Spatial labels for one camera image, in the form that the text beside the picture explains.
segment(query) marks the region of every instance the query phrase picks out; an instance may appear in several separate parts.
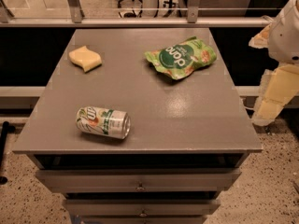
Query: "gray tabletop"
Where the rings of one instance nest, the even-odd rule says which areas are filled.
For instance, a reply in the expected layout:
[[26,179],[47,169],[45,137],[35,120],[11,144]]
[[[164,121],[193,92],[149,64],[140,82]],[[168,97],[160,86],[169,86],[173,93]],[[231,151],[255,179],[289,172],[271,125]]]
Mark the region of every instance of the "gray tabletop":
[[[144,52],[196,35],[218,53],[207,69],[172,81],[149,66]],[[103,65],[84,74],[67,58],[82,46]],[[126,111],[124,140],[82,133],[87,105]],[[76,30],[13,151],[24,154],[236,153],[262,146],[208,29]]]

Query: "floor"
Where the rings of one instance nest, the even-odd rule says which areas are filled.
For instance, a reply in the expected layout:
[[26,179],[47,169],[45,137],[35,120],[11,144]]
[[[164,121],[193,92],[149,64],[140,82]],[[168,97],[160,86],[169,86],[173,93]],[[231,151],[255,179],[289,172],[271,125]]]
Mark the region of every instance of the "floor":
[[[63,197],[36,180],[36,167],[26,156],[11,152],[25,121],[18,119],[16,132],[7,136],[0,175],[8,182],[0,186],[0,223],[70,224]],[[299,193],[292,185],[292,180],[299,183],[299,143],[288,121],[279,117],[268,133],[256,127],[263,152],[246,159],[242,175],[221,193],[221,207],[206,224],[299,224]]]

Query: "sponge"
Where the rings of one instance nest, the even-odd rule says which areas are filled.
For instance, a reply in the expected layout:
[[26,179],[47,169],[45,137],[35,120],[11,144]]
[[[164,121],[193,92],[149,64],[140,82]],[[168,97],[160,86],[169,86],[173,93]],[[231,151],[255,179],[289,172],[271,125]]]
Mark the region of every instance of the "sponge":
[[75,49],[69,52],[68,55],[71,62],[82,67],[85,73],[102,64],[101,56],[87,49],[86,46]]

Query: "drawer handle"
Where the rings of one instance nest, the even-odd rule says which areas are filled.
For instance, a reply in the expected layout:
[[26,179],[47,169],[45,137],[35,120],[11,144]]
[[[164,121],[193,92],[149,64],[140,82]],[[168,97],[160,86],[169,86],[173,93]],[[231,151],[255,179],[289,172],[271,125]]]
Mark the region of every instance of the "drawer handle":
[[139,186],[137,188],[135,188],[136,191],[142,192],[142,191],[146,191],[146,188],[144,188],[142,186],[142,183],[139,183]]
[[139,214],[140,217],[147,217],[148,214],[144,210],[142,210],[142,213]]

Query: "silver can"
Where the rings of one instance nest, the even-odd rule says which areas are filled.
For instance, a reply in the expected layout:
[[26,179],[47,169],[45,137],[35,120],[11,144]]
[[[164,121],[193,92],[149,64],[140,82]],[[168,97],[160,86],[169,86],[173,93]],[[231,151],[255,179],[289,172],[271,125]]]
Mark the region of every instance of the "silver can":
[[82,107],[76,118],[77,127],[85,133],[124,139],[130,131],[126,112],[100,107]]

